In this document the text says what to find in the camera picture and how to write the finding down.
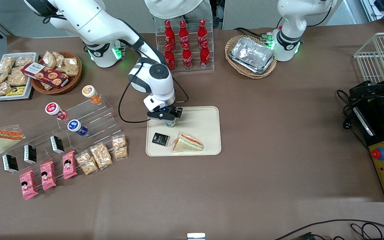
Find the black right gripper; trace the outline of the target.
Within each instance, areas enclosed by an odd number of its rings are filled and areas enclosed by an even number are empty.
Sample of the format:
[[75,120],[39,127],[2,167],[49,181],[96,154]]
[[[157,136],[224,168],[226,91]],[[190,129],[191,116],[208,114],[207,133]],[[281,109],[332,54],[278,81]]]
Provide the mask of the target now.
[[183,108],[175,107],[175,106],[167,106],[164,108],[160,108],[154,112],[148,111],[147,116],[150,119],[164,121],[167,126],[167,121],[174,121],[175,125],[177,123],[177,119],[181,117]]

